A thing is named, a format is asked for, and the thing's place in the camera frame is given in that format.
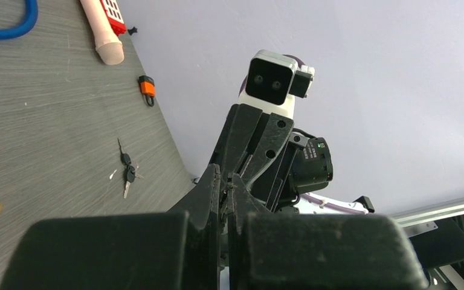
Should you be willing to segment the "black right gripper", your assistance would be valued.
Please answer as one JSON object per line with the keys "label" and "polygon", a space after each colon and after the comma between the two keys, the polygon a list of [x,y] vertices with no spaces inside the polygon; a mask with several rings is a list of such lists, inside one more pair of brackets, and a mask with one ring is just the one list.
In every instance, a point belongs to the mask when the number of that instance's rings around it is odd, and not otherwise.
{"label": "black right gripper", "polygon": [[210,158],[213,177],[238,173],[252,195],[275,212],[294,158],[308,143],[308,137],[290,134],[293,127],[291,118],[232,105]]}

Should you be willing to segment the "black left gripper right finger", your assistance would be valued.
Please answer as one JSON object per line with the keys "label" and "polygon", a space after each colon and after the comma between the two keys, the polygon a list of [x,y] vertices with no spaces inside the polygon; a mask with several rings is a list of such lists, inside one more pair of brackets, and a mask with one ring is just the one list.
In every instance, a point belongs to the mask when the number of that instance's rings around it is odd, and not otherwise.
{"label": "black left gripper right finger", "polygon": [[231,289],[426,289],[400,226],[377,214],[275,214],[228,176]]}

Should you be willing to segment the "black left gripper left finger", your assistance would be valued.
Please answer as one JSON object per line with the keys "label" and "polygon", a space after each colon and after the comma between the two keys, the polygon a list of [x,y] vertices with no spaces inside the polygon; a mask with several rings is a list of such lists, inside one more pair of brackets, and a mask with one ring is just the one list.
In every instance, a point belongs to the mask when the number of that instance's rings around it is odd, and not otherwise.
{"label": "black left gripper left finger", "polygon": [[16,247],[1,289],[218,289],[220,169],[164,213],[47,219]]}

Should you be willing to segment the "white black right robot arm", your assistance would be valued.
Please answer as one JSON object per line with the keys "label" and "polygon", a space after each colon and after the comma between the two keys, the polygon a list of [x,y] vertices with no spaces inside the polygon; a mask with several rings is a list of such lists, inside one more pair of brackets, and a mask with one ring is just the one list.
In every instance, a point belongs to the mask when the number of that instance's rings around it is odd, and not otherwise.
{"label": "white black right robot arm", "polygon": [[326,140],[295,128],[288,117],[250,105],[231,107],[210,163],[224,177],[238,174],[248,193],[271,212],[295,207],[300,198],[339,213],[375,211],[366,196],[348,206],[311,197],[334,178]]}

